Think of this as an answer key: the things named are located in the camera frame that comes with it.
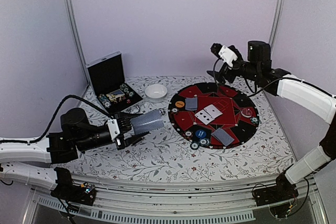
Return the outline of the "blue card deck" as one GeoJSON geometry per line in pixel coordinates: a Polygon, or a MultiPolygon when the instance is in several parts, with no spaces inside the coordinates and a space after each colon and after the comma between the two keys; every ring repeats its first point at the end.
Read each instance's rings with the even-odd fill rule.
{"type": "Polygon", "coordinates": [[[153,110],[130,120],[134,133],[142,134],[160,129],[164,126],[160,110],[153,110]]]}

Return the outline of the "dealt cards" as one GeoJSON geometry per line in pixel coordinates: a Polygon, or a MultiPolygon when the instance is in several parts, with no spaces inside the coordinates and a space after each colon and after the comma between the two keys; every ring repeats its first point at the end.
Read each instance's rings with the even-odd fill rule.
{"type": "Polygon", "coordinates": [[[187,111],[196,111],[198,108],[198,100],[197,97],[186,98],[185,99],[185,109],[187,111]]]}
{"type": "Polygon", "coordinates": [[[231,137],[225,130],[222,128],[216,129],[212,136],[216,138],[219,142],[221,142],[225,147],[228,147],[231,143],[233,143],[234,138],[231,137]]]}

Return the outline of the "orange big blind button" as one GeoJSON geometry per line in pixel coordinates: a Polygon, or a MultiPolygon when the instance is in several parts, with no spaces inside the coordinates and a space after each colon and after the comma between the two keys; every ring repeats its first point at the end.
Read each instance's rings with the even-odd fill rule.
{"type": "Polygon", "coordinates": [[[183,102],[183,101],[176,101],[176,102],[175,102],[175,106],[176,106],[177,108],[182,108],[182,107],[185,106],[185,102],[183,102]]]}

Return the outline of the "green chips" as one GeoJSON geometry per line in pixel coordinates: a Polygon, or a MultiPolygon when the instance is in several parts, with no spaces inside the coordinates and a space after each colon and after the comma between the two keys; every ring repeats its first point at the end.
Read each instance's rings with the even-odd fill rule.
{"type": "Polygon", "coordinates": [[[202,147],[206,147],[206,146],[209,146],[210,144],[210,141],[208,138],[202,138],[199,140],[199,145],[202,146],[202,147]]]}
{"type": "Polygon", "coordinates": [[[259,119],[256,118],[256,117],[251,118],[250,121],[251,121],[252,124],[258,124],[259,123],[259,119]]]}

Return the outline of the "red chips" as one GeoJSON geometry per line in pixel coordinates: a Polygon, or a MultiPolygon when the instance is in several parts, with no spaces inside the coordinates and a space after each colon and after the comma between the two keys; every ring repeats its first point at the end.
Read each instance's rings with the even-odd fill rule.
{"type": "Polygon", "coordinates": [[[185,132],[184,132],[184,135],[185,135],[186,139],[191,139],[193,133],[192,133],[191,131],[185,131],[185,132]]]}

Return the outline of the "blue small blind button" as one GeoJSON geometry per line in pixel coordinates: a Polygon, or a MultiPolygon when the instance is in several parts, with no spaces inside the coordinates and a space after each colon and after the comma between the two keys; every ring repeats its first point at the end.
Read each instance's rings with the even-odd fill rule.
{"type": "Polygon", "coordinates": [[[207,133],[204,130],[196,130],[195,131],[195,136],[200,138],[200,139],[203,139],[203,138],[207,137],[207,133]]]}

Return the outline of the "blue chips off mat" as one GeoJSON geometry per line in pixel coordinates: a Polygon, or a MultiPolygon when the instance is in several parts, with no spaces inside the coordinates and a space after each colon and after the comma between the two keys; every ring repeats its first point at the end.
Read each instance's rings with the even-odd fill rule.
{"type": "Polygon", "coordinates": [[[196,143],[196,142],[192,142],[192,143],[190,144],[190,148],[191,148],[192,150],[197,150],[197,149],[199,148],[199,144],[196,143]]]}

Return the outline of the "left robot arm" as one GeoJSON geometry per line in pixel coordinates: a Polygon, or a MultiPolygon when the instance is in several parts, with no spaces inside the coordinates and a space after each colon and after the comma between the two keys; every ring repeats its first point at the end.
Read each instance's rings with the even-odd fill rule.
{"type": "Polygon", "coordinates": [[[115,144],[118,150],[141,141],[146,133],[125,138],[132,129],[134,114],[121,112],[102,126],[89,123],[84,109],[74,108],[60,117],[59,133],[48,133],[38,138],[1,140],[1,178],[58,190],[67,200],[78,195],[78,188],[72,182],[70,171],[56,167],[42,169],[29,162],[65,164],[78,159],[79,153],[115,144]]]}

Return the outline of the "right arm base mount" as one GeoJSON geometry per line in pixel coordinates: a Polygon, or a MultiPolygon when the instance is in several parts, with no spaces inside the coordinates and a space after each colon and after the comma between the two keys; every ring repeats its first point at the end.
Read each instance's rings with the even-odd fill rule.
{"type": "Polygon", "coordinates": [[[252,197],[257,206],[264,206],[296,199],[299,196],[297,188],[290,187],[289,190],[280,189],[277,185],[266,186],[262,183],[256,184],[251,190],[252,197]]]}

